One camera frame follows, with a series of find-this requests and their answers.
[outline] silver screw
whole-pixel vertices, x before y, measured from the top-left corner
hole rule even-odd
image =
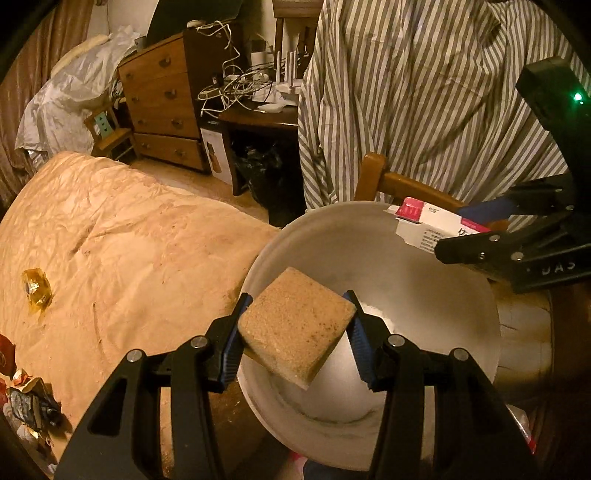
[[[453,356],[456,357],[460,362],[465,362],[470,358],[468,352],[466,352],[463,348],[456,348],[453,351]]]
[[[208,340],[203,335],[191,338],[191,346],[193,348],[204,348],[207,344]]]
[[[131,350],[127,352],[125,357],[128,362],[137,362],[140,358],[142,358],[142,350]]]
[[[388,337],[388,343],[392,346],[403,346],[404,337],[402,335],[390,335]]]

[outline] chest of drawers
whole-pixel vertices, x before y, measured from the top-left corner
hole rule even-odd
[[[241,44],[232,27],[234,45]],[[223,32],[205,36],[194,29],[174,35],[119,65],[135,137],[143,155],[209,172],[203,150],[197,95],[231,58]]]

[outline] striped cloth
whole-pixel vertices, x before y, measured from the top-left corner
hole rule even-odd
[[[370,151],[463,202],[564,172],[515,89],[524,65],[556,55],[588,88],[570,44],[527,0],[325,0],[298,119],[307,206],[352,200]]]

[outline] brown sponge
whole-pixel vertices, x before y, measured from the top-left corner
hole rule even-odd
[[[351,302],[290,267],[254,300],[238,329],[247,355],[307,388],[354,314]]]

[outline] white plastic sheet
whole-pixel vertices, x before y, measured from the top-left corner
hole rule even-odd
[[[84,125],[106,99],[119,62],[133,49],[139,33],[121,27],[105,44],[74,59],[50,79],[25,108],[14,148],[92,152],[92,135]]]

